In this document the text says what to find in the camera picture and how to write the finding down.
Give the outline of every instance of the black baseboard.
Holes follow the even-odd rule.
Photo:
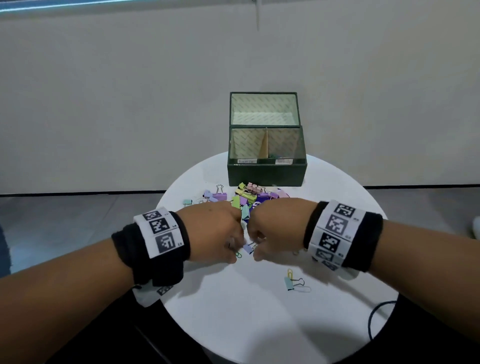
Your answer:
[[[420,188],[471,188],[480,187],[480,183],[471,184],[409,184],[389,186],[364,186],[367,190],[420,189]],[[51,194],[0,194],[0,197],[41,197],[41,196],[85,196],[91,194],[164,194],[166,190],[146,191],[100,191],[100,192],[58,192]]]
[[[389,185],[389,186],[364,186],[366,190],[392,190],[392,189],[420,189],[420,188],[472,188],[480,187],[480,183],[470,184],[409,184],[409,185]]]
[[[91,195],[91,194],[164,194],[165,192],[166,190],[58,192],[58,193],[51,193],[51,194],[0,194],[0,197],[85,196],[85,195]]]

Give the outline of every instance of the hand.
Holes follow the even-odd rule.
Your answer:
[[[316,206],[316,202],[301,198],[277,198],[254,208],[247,225],[250,239],[259,243],[254,259],[303,249],[305,228]]]
[[[187,228],[193,262],[235,263],[245,243],[241,211],[228,201],[205,202],[177,211]]]

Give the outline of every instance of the green box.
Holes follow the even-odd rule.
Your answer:
[[[301,186],[307,170],[296,92],[230,93],[228,183]]]

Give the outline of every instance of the wristband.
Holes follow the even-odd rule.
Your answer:
[[[353,268],[366,272],[383,228],[382,215],[335,200],[320,202],[304,236],[308,253],[329,269]]]
[[[156,287],[183,278],[183,262],[190,257],[188,233],[180,217],[164,207],[137,215],[134,224],[112,235],[120,259],[133,271],[135,284],[152,280]]]

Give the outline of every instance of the forearm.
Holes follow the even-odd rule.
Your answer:
[[[111,239],[0,279],[0,362],[44,362],[132,285]]]
[[[476,240],[384,221],[369,272],[480,341],[479,258]]]

